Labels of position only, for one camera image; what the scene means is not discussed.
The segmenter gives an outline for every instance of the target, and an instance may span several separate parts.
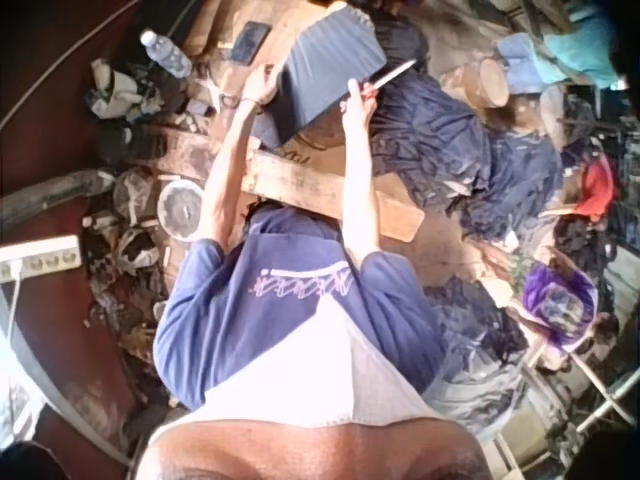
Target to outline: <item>red object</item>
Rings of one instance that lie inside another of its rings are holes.
[[[609,159],[603,153],[597,162],[593,162],[585,170],[582,176],[583,200],[573,213],[592,217],[592,220],[597,221],[607,212],[613,200],[613,191],[613,174]]]

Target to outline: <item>purple plastic bag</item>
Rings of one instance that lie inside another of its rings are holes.
[[[564,346],[577,342],[596,318],[598,291],[584,273],[570,278],[536,264],[527,275],[522,303],[551,329],[551,342]]]

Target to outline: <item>power socket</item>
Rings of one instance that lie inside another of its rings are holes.
[[[82,265],[77,235],[18,243],[0,248],[0,284],[13,282],[11,265],[22,261],[22,278],[78,268]]]

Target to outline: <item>bottle cap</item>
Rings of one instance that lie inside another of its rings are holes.
[[[140,35],[140,43],[142,43],[145,47],[150,47],[151,45],[156,43],[157,38],[158,35],[156,35],[156,32],[150,29],[146,29]]]

